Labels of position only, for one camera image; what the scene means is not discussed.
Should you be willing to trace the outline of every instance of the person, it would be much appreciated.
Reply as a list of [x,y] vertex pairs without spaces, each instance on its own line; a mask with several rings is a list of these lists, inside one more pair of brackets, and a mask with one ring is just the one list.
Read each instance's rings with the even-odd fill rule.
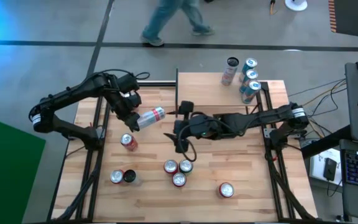
[[141,41],[153,46],[161,46],[164,41],[158,34],[177,12],[182,9],[193,26],[193,35],[213,35],[214,30],[203,22],[203,16],[199,9],[199,0],[160,0],[148,26],[145,27],[140,37]]

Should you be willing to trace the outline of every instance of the jeans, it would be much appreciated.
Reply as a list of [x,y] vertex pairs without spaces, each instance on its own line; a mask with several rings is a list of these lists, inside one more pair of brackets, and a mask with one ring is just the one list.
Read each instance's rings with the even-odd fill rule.
[[158,38],[158,33],[177,12],[182,9],[189,18],[190,24],[194,31],[209,30],[209,26],[203,24],[203,16],[198,9],[198,0],[160,0],[160,5],[155,9],[149,25],[144,29],[143,37],[155,40]]

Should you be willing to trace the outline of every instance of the butcher block tabletop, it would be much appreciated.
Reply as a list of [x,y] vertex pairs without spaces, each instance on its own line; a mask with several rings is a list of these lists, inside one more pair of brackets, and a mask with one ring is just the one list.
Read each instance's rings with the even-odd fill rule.
[[[244,113],[237,82],[221,86],[221,73],[179,73],[178,98],[195,102],[195,111],[205,114]],[[274,108],[288,104],[287,92],[281,80],[265,81],[270,89]],[[142,87],[138,93],[142,114],[161,106],[166,112],[175,110],[174,87]],[[87,98],[78,105],[75,124],[87,127],[93,120],[97,99]],[[249,110],[254,109],[251,103]],[[190,138],[197,151],[197,161],[186,185],[177,188],[172,177],[164,172],[168,159],[180,162],[182,154],[175,153],[171,140],[163,133],[172,133],[175,115],[140,132],[132,133],[139,147],[130,152],[120,144],[129,128],[110,112],[103,161],[94,210],[94,222],[274,222],[277,221],[261,128],[249,129],[243,137],[210,141]],[[289,144],[298,146],[294,139]],[[71,141],[67,153],[83,146]],[[93,155],[93,165],[97,152]],[[189,150],[188,156],[194,154]],[[291,191],[313,216],[317,216],[302,154],[294,148],[283,150]],[[69,155],[64,163],[62,178],[53,208],[52,218],[60,216],[77,195],[84,171],[86,149]],[[113,170],[136,171],[140,185],[113,184]],[[220,198],[218,187],[223,182],[234,186],[234,196]],[[88,213],[90,192],[85,198],[84,215]],[[280,190],[284,217],[288,217],[284,194]]]

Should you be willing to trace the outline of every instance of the gray floor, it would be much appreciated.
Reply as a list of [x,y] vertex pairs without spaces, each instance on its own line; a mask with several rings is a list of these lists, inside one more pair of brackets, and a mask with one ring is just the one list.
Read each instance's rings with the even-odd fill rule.
[[[202,12],[216,28],[216,35],[192,37],[187,19],[179,12],[161,37],[168,43],[358,47],[358,37],[330,31],[327,1],[309,1],[309,8],[300,13],[277,2],[277,13],[270,16],[267,0],[202,1]],[[108,0],[1,1],[0,40],[96,42],[107,3]],[[104,41],[139,42],[139,34],[156,3],[157,0],[116,0]],[[67,140],[57,133],[33,132],[28,112],[41,97],[81,82],[93,50],[94,47],[0,45],[0,121],[47,140],[24,223],[46,219],[67,146]],[[358,61],[358,52],[102,47],[96,70],[149,71],[151,80],[173,80],[177,67],[181,72],[221,72],[230,56],[238,57],[241,63],[247,57],[255,57],[260,78],[284,80],[289,94],[344,78],[344,64]],[[321,91],[313,90],[290,100],[305,103]],[[315,120],[332,131],[348,124],[346,98],[345,91],[335,95],[339,110]],[[319,110],[333,107],[327,100]],[[73,121],[75,112],[76,105],[72,105],[57,115]],[[334,220],[341,214],[341,194],[328,198],[324,187],[314,185],[312,191],[320,218]]]

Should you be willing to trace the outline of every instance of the sneaker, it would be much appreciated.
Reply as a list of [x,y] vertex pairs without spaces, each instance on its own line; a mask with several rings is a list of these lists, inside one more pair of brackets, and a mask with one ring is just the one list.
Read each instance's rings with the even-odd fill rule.
[[143,35],[140,37],[140,40],[143,43],[148,43],[150,45],[153,45],[154,47],[160,47],[161,45],[164,44],[164,41],[162,39],[159,39],[158,37],[155,40],[150,40],[146,37],[144,37]]
[[215,30],[213,28],[208,27],[206,30],[193,30],[191,33],[195,36],[201,36],[201,35],[214,35]]

